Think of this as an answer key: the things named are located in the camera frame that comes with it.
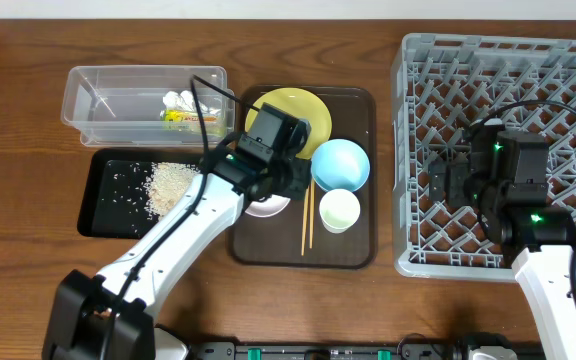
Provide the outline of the white bowl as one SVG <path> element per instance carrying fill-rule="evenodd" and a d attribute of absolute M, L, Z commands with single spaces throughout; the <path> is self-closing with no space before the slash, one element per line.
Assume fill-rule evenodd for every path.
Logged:
<path fill-rule="evenodd" d="M 280 213 L 290 203 L 290 199 L 278 195 L 271 195 L 264 201 L 251 202 L 245 213 L 258 218 L 272 217 Z"/>

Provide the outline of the white cup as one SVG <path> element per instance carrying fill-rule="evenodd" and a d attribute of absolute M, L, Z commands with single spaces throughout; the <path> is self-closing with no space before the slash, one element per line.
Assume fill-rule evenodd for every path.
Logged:
<path fill-rule="evenodd" d="M 324 228 L 333 234 L 339 234 L 357 222 L 361 205 L 354 193 L 345 189 L 334 189 L 322 197 L 319 214 Z"/>

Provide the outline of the white tissue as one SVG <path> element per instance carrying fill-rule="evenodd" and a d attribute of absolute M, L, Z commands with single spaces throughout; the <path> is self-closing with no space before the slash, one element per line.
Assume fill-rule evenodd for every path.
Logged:
<path fill-rule="evenodd" d="M 162 102 L 167 110 L 196 113 L 199 107 L 203 115 L 217 116 L 221 114 L 220 108 L 208 107 L 203 103 L 199 103 L 197 107 L 190 90 L 182 92 L 169 91 L 163 96 Z"/>

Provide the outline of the green orange snack wrapper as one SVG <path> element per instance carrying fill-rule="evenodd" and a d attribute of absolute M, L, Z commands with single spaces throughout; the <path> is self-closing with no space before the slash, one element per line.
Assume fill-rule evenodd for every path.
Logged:
<path fill-rule="evenodd" d="M 168 123 L 199 123 L 197 113 L 173 109 L 163 110 L 160 119 Z"/>

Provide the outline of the pile of rice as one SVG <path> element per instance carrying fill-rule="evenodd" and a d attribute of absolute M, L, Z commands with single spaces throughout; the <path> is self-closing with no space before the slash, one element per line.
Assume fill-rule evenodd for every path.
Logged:
<path fill-rule="evenodd" d="M 154 163 L 143 185 L 147 194 L 145 210 L 149 217 L 164 217 L 186 193 L 198 174 L 198 168 L 191 164 Z"/>

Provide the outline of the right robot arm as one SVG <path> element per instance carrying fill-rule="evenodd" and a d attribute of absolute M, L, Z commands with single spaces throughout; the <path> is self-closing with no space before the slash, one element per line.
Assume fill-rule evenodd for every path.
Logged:
<path fill-rule="evenodd" d="M 468 160 L 430 164 L 430 199 L 476 210 L 521 286 L 545 356 L 576 359 L 576 225 L 547 201 L 548 144 L 498 119 L 472 125 L 465 140 Z"/>

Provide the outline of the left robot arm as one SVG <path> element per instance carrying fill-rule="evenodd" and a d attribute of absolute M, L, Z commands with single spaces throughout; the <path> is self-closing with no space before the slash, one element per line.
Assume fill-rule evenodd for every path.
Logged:
<path fill-rule="evenodd" d="M 187 346 L 156 326 L 171 290 L 203 250 L 253 202 L 301 199 L 310 164 L 298 158 L 314 128 L 268 103 L 246 132 L 206 150 L 201 174 L 143 238 L 94 277 L 59 284 L 44 359 L 184 359 Z"/>

